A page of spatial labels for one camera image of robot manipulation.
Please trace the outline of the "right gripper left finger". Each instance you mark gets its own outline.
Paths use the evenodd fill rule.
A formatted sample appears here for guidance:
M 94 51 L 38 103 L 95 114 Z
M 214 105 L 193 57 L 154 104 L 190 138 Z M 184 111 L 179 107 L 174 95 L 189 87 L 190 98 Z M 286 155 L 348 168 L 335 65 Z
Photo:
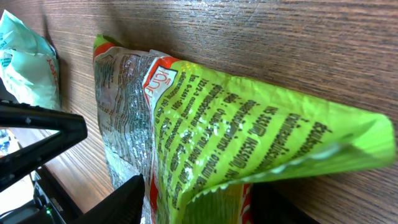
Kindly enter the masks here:
M 140 224 L 144 199 L 143 175 L 135 175 L 74 224 Z

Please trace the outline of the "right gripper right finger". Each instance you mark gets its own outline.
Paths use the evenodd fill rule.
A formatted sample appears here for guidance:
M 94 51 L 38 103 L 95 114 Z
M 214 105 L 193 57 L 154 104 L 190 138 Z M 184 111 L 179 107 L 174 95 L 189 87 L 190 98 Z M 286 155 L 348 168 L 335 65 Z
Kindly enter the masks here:
M 254 224 L 319 224 L 267 183 L 253 185 L 251 211 Z

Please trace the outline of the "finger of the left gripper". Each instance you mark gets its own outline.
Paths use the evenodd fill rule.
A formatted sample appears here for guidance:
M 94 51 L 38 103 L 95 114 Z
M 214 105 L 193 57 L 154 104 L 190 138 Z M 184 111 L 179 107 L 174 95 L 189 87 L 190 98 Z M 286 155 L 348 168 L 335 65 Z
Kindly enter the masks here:
M 1 158 L 1 191 L 87 138 L 84 117 L 26 103 L 1 100 L 1 126 L 57 133 Z

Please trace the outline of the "teal snack packet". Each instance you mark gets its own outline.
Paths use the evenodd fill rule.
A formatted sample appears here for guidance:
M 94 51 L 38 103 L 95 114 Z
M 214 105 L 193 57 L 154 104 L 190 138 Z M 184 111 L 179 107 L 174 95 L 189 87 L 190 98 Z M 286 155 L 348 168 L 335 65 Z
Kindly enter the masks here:
M 9 11 L 1 17 L 1 80 L 19 103 L 60 110 L 55 49 Z

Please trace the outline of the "green snack bag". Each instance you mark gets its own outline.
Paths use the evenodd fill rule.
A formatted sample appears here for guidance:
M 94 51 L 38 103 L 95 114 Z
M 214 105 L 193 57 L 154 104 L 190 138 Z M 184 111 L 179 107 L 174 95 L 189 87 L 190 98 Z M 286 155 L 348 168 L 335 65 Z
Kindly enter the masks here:
M 93 70 L 109 176 L 144 179 L 140 223 L 251 223 L 255 183 L 385 166 L 378 113 L 97 35 Z

